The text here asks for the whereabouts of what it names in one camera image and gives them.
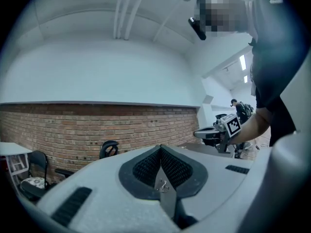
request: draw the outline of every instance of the backpack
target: backpack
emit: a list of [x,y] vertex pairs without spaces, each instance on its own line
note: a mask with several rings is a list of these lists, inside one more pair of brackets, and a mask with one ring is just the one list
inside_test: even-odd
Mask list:
[[239,102],[239,103],[242,105],[243,110],[244,110],[245,114],[247,115],[247,117],[250,118],[253,111],[254,111],[254,108],[248,103],[246,103],[246,104],[242,103],[242,102]]

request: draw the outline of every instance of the black rubber pad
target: black rubber pad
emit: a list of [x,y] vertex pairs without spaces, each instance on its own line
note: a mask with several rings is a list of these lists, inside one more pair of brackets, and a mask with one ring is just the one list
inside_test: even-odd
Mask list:
[[80,207],[86,201],[92,189],[80,187],[76,189],[69,198],[53,213],[52,219],[67,227]]
[[243,174],[247,174],[249,171],[248,168],[244,168],[240,166],[233,166],[233,165],[226,166],[226,169],[237,172],[237,173],[243,173]]

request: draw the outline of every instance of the fluorescent light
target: fluorescent light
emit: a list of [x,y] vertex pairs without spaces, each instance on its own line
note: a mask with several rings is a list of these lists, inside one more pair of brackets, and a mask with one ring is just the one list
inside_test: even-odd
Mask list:
[[244,57],[244,55],[242,55],[242,56],[240,57],[240,62],[241,62],[242,70],[245,70],[245,69],[246,69],[246,62],[245,62],[245,57]]

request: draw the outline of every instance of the person in background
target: person in background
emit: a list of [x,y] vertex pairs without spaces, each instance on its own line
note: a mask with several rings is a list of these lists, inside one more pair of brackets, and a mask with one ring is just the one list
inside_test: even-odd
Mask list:
[[[248,120],[248,116],[247,113],[243,107],[243,105],[241,105],[240,103],[238,103],[238,101],[236,99],[231,100],[231,107],[234,106],[237,109],[237,115],[240,118],[240,124],[244,124],[246,123],[246,121]],[[237,145],[237,150],[242,150],[242,149],[249,149],[250,147],[252,147],[252,144],[250,142],[242,142],[240,144]]]
[[230,141],[257,138],[271,127],[270,146],[295,131],[280,95],[301,67],[310,38],[286,0],[197,0],[190,19],[200,32],[248,33],[253,37],[252,93],[257,108]]

